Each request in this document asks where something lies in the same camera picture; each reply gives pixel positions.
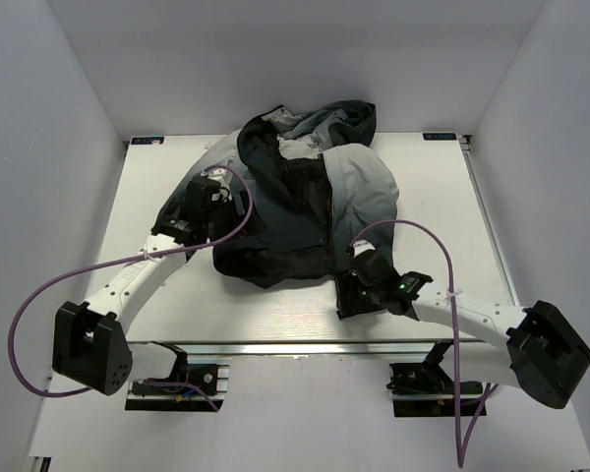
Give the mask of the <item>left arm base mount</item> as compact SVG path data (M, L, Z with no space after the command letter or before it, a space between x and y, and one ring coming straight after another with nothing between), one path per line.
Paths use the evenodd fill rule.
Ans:
M127 411L217 412L228 389L230 360L188 352L179 345L131 346Z

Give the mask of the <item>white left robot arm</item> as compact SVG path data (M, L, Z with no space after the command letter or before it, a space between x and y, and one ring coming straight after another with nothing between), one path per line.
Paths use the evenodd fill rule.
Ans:
M136 259L80 304L55 316L52 369L105 395L126 383L159 384L176 392L188 380L188 361L176 345L131 344L126 335L147 301L212 240L210 219L232 200L231 171L216 167L193 177L181 203L153 226Z

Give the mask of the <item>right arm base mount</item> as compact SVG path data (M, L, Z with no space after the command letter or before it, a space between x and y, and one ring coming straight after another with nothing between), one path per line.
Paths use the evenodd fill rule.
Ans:
M441 367L453 343L438 341L424 360L389 365L390 392L395 418L453 418L453 377Z

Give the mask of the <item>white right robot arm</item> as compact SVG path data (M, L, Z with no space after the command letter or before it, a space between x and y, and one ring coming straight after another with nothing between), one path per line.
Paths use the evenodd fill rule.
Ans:
M425 361L424 378L435 391L457 384L460 368L466 382L517 387L547 407L563 409L590 367L590 348L551 303L521 307L452 295L426 274L398 273L366 241L349 255L358 300L416 322L456 327L474 337L469 344L434 346Z

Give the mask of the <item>grey black gradient jacket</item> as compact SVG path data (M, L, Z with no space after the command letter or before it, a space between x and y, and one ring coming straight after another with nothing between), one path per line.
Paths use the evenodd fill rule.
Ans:
M354 281L349 245L363 234L390 259L399 198L391 171L372 148L376 129L376 106L366 101L342 100L300 114L277 107L210 147L155 224L181 203L193 177L223 167L233 173L238 218L210 231L214 268L263 289L331 277L338 315L356 316L346 314Z

